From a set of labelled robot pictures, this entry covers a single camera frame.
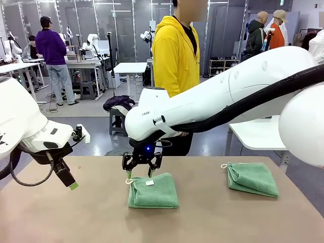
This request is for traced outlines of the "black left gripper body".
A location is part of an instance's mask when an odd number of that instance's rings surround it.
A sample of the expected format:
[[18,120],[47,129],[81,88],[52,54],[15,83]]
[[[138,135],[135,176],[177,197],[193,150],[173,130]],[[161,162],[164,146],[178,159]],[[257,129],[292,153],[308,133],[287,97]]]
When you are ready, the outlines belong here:
[[70,171],[69,166],[66,164],[63,158],[72,152],[73,149],[70,146],[70,144],[67,142],[62,148],[44,150],[36,153],[31,153],[30,155],[40,165],[51,165],[50,159],[47,156],[48,153],[50,157],[53,159],[53,163],[54,163],[54,168],[50,169],[50,175],[51,175],[53,171],[55,173],[58,172],[57,166],[65,166],[67,170]]

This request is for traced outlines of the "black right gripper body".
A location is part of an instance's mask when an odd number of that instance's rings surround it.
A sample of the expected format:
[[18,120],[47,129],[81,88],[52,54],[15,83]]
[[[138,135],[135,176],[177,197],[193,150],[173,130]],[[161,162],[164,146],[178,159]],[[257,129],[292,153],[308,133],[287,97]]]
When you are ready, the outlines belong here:
[[147,138],[137,141],[130,138],[130,145],[133,147],[132,160],[135,163],[150,163],[154,158],[156,162],[160,162],[162,155],[160,152],[155,153],[156,143],[165,133],[156,131]]

